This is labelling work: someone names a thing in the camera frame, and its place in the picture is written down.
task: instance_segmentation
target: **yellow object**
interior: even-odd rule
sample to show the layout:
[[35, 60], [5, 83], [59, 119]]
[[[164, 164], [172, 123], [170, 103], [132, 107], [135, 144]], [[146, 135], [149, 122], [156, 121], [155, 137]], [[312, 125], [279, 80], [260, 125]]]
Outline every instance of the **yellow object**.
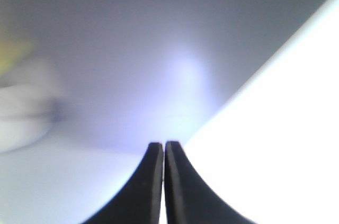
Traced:
[[27, 56], [34, 48], [30, 41], [8, 41], [0, 39], [0, 77], [15, 63]]

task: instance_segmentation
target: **blurry object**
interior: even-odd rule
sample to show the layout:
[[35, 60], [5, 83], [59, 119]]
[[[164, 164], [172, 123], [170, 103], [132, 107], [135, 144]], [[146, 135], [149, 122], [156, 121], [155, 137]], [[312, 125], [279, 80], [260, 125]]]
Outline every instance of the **blurry object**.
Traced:
[[8, 2], [0, 0], [0, 77], [29, 55], [34, 47], [32, 41], [22, 37], [22, 31], [11, 19], [11, 15]]
[[33, 50], [33, 46], [33, 43], [29, 41], [6, 40], [0, 33], [0, 77], [28, 55]]
[[33, 85], [0, 88], [0, 153], [43, 136], [54, 117], [53, 98]]
[[[10, 15], [10, 6], [0, 0], [0, 153], [39, 139], [55, 113], [49, 72], [40, 60], [27, 58], [34, 43], [23, 37]], [[41, 78], [47, 83], [39, 84]]]

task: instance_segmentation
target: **black tweezers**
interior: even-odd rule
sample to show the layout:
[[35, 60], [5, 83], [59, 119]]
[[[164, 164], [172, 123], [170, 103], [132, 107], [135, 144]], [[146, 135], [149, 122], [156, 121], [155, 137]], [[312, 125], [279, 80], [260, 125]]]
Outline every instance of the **black tweezers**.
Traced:
[[[162, 144], [150, 143], [125, 186], [83, 224], [158, 224], [163, 160]], [[254, 224], [210, 189], [176, 141], [166, 143], [164, 188], [168, 224]]]

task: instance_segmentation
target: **bright light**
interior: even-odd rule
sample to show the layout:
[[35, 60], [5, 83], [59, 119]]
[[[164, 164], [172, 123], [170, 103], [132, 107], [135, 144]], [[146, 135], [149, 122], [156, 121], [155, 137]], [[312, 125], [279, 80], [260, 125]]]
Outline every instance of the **bright light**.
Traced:
[[185, 146], [257, 223], [339, 223], [338, 37], [328, 0]]

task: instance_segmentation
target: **gray background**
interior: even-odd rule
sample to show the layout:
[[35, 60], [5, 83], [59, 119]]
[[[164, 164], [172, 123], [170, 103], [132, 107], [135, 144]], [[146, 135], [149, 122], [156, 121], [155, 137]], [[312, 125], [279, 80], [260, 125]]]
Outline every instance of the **gray background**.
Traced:
[[72, 143], [140, 153], [186, 142], [324, 0], [9, 2], [66, 89]]

